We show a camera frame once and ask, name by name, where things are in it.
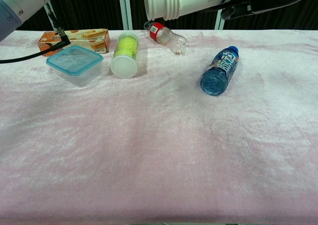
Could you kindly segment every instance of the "blue bottle cap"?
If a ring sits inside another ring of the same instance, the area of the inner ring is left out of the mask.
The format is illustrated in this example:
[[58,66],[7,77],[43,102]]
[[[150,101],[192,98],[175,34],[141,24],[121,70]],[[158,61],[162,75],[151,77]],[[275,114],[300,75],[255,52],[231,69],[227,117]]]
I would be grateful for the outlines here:
[[209,70],[202,76],[200,85],[206,94],[217,96],[227,89],[228,80],[219,70]]
[[235,46],[230,46],[228,47],[228,49],[234,50],[236,52],[236,54],[239,56],[239,49]]

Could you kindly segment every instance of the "blue lid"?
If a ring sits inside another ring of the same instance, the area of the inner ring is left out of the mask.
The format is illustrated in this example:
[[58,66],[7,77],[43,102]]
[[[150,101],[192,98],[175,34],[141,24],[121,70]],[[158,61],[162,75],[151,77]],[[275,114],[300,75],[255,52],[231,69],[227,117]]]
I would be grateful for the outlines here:
[[209,70],[203,74],[200,86],[208,95],[218,96],[227,89],[228,80],[219,70]]
[[239,49],[238,49],[237,47],[235,47],[235,46],[230,46],[230,47],[228,47],[228,49],[234,50],[234,51],[236,52],[236,54],[239,56]]
[[81,46],[70,46],[46,60],[53,68],[77,76],[103,60],[103,57]]

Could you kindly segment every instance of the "bottle label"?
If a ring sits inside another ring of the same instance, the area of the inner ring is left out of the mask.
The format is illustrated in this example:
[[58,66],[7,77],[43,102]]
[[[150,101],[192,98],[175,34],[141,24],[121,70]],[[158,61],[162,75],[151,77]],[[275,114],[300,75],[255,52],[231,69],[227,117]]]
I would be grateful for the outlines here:
[[222,50],[218,55],[213,59],[212,63],[208,67],[208,70],[215,68],[222,70],[228,81],[231,80],[235,70],[237,69],[237,65],[239,62],[239,58],[235,56],[229,50]]
[[157,34],[159,32],[160,29],[164,28],[165,26],[160,24],[159,22],[155,22],[151,28],[150,28],[150,31],[149,31],[149,34],[150,34],[150,37],[155,40],[156,42],[157,41]]

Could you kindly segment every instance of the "teal container lid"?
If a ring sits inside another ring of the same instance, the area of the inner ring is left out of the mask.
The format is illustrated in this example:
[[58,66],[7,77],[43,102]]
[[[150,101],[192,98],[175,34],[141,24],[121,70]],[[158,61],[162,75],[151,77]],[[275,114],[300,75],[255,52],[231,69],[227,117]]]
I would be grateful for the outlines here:
[[103,57],[81,46],[70,46],[46,60],[49,66],[71,76],[78,76],[103,60]]

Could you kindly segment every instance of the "red bottle label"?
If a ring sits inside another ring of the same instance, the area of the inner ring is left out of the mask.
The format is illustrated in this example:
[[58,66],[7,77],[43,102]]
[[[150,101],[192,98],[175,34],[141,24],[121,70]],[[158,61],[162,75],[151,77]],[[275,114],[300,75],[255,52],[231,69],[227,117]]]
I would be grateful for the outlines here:
[[150,37],[153,38],[153,40],[155,40],[156,42],[157,41],[157,34],[158,32],[160,31],[160,29],[164,28],[165,26],[156,22],[154,23],[151,28],[150,28],[150,31],[149,31],[149,34],[150,34]]

